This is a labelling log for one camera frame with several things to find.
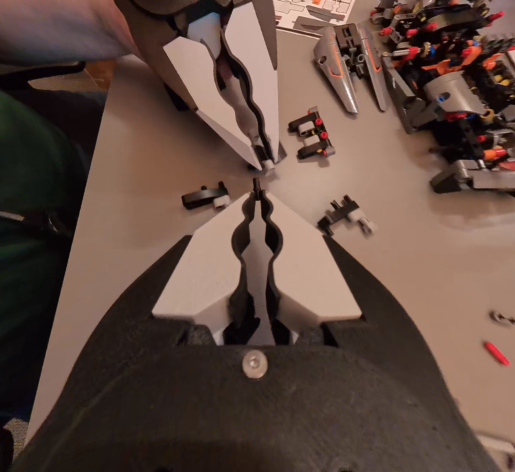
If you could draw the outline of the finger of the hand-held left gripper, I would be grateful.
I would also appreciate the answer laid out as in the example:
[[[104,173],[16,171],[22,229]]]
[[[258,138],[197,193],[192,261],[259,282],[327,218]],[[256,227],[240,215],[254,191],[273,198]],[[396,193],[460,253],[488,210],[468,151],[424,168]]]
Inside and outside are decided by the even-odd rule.
[[[208,47],[177,37],[163,50],[193,99],[197,116],[212,128],[236,153],[257,170],[262,170],[254,147],[241,131],[233,107],[222,97],[215,75],[215,61]]]
[[[221,94],[234,109],[236,121],[252,145],[261,145],[274,163],[281,160],[277,39],[269,10],[265,33],[260,10],[252,0],[235,6],[222,36],[228,53],[227,93]]]

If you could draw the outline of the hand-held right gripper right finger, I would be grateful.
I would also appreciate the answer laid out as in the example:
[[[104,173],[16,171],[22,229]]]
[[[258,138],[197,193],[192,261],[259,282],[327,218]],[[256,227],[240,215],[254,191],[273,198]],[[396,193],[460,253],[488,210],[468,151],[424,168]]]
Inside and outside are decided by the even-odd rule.
[[[362,317],[326,237],[271,193],[261,193],[267,268],[266,308],[276,345],[293,334]]]

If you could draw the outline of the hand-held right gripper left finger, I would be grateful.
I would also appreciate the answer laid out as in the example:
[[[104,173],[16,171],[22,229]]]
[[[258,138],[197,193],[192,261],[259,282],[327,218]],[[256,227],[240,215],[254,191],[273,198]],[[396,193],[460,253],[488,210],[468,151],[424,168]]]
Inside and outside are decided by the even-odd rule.
[[[194,232],[152,309],[154,317],[206,326],[224,344],[249,342],[260,324],[243,258],[254,213],[255,195],[247,193]]]

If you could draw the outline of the black lego beam assembly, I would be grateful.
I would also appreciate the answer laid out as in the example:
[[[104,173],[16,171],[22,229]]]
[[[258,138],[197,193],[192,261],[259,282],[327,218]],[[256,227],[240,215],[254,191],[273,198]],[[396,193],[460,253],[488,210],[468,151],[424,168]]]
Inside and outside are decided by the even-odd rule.
[[[345,195],[341,202],[331,201],[331,209],[325,211],[325,215],[317,222],[317,227],[328,237],[334,235],[331,227],[340,221],[359,227],[366,237],[372,236],[377,231],[377,225],[370,221],[360,205],[350,196]]]
[[[231,205],[229,192],[222,181],[218,182],[216,188],[203,185],[200,190],[183,195],[181,201],[187,210],[212,205],[218,211]]]

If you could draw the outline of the black lego assembly red pins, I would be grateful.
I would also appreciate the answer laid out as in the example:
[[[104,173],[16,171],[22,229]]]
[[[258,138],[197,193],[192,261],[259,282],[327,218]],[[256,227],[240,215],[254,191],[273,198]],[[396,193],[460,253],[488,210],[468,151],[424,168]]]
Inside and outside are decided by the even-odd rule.
[[[289,122],[287,130],[302,139],[302,147],[297,152],[299,161],[312,157],[329,158],[336,154],[316,106],[308,109],[306,115]]]

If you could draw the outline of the person's left forearm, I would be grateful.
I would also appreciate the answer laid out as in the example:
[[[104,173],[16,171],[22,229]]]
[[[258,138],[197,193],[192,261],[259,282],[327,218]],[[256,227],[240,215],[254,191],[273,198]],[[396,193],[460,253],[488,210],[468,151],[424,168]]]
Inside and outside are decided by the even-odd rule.
[[[36,66],[140,56],[114,0],[1,0],[1,63]]]

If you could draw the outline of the grey lego panels orange stripes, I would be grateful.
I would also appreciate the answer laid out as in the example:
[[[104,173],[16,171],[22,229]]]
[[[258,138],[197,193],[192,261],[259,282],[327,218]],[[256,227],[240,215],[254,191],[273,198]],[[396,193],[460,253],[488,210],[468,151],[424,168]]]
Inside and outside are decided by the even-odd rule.
[[[352,74],[367,78],[381,112],[389,108],[384,71],[367,22],[325,26],[314,47],[314,61],[350,114],[358,114]]]

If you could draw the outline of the red lego pin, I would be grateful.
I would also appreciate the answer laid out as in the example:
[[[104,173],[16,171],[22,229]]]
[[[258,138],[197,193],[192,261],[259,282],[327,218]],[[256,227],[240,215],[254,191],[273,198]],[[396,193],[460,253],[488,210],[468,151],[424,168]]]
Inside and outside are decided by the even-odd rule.
[[[502,366],[511,366],[511,361],[505,354],[492,342],[485,341],[483,343],[485,350],[492,356],[492,358]]]

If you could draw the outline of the large lego vehicle model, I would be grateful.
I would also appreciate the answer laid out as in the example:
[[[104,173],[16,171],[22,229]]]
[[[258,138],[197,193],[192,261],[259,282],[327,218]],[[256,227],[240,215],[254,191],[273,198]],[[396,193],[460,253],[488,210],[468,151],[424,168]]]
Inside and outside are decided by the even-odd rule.
[[[437,194],[514,197],[514,34],[482,31],[492,0],[378,0],[370,20],[388,50],[385,81],[405,131],[429,131],[446,166]]]

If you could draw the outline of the person's green shirt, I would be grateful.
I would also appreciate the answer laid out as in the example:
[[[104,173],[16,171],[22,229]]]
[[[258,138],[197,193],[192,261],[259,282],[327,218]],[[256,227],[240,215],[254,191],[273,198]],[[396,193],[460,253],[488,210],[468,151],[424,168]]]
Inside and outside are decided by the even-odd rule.
[[[1,91],[1,426],[30,418],[105,103]]]

